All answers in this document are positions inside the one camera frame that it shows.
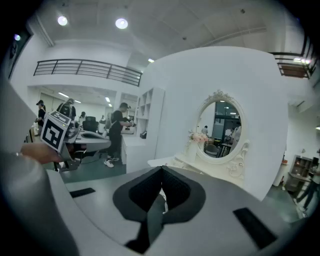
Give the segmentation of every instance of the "white vanity table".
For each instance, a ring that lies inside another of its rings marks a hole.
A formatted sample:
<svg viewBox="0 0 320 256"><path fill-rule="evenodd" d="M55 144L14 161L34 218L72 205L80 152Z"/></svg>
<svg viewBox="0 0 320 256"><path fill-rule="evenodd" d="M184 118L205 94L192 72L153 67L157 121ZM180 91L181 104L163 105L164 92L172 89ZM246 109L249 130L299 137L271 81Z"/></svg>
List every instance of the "white vanity table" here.
<svg viewBox="0 0 320 256"><path fill-rule="evenodd" d="M204 143L189 140L184 151L175 156L149 160L150 167L167 165L187 169L197 173L207 174L212 177L233 183L241 188L244 186L245 177L245 155L249 149L250 142L247 139L247 123L245 114L238 102L228 94L218 90L210 95L200 106L194 119L194 127L190 133L197 130L198 123L204 110L212 103L222 101L232 104L241 118L241 136L234 150L228 155L215 158L204 153Z"/></svg>

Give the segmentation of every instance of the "oval mirror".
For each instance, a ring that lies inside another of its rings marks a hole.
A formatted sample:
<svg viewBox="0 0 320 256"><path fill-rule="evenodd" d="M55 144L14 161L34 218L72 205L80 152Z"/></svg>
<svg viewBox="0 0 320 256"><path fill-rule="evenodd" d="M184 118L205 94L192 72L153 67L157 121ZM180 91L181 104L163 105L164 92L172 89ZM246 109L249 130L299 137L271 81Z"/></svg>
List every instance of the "oval mirror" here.
<svg viewBox="0 0 320 256"><path fill-rule="evenodd" d="M237 146L241 130L240 113L236 107L225 100L213 102L198 119L197 132L208 137L199 146L207 156L223 158Z"/></svg>

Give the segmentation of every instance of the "railing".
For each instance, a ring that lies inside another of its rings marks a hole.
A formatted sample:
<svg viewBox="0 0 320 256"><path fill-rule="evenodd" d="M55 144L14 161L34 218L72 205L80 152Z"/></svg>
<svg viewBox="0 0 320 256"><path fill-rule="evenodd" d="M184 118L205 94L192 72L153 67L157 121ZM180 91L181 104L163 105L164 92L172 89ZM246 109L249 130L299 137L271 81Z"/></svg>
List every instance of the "railing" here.
<svg viewBox="0 0 320 256"><path fill-rule="evenodd" d="M38 61L34 76L38 75L84 75L121 81L133 86L139 86L142 72L129 67L123 67L111 63L65 58Z"/></svg>
<svg viewBox="0 0 320 256"><path fill-rule="evenodd" d="M304 36L301 53L270 53L273 54L277 60L277 65L282 76L310 79L315 72L318 57L315 56L315 49L306 35Z"/></svg>
<svg viewBox="0 0 320 256"><path fill-rule="evenodd" d="M271 54L277 60L282 76L310 79L315 72L318 58L308 59L289 52L271 52Z"/></svg>

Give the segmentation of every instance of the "man in black shirt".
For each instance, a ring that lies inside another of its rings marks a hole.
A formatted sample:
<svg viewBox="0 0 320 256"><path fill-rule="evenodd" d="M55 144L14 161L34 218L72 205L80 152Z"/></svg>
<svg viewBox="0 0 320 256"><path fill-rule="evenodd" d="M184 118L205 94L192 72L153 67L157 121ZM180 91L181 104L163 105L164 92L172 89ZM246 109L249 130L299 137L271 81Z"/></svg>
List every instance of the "man in black shirt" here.
<svg viewBox="0 0 320 256"><path fill-rule="evenodd" d="M39 112L38 112L38 118L35 120L35 122L38 123L39 136L41 136L42 128L44 126L46 107L45 107L44 101L42 99L40 99L36 105L39 108Z"/></svg>
<svg viewBox="0 0 320 256"><path fill-rule="evenodd" d="M104 161L104 164L109 168L113 168L114 165L112 161L118 161L119 158L114 157L114 153L117 151L118 147L121 144L121 131L124 126L130 127L133 124L130 122L125 122L122 113L128 110L128 104L122 102L119 109L114 111L111 115L111 128L109 130L109 138L111 141L111 146L108 148L108 156Z"/></svg>

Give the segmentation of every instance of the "office chair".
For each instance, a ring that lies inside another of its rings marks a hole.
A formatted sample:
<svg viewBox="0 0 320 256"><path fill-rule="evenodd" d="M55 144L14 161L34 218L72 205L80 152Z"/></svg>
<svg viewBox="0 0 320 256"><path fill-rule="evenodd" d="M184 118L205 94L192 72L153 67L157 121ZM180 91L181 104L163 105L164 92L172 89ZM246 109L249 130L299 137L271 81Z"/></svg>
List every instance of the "office chair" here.
<svg viewBox="0 0 320 256"><path fill-rule="evenodd" d="M82 122L83 129L89 132L97 132L98 122L94 116L86 116L85 121Z"/></svg>

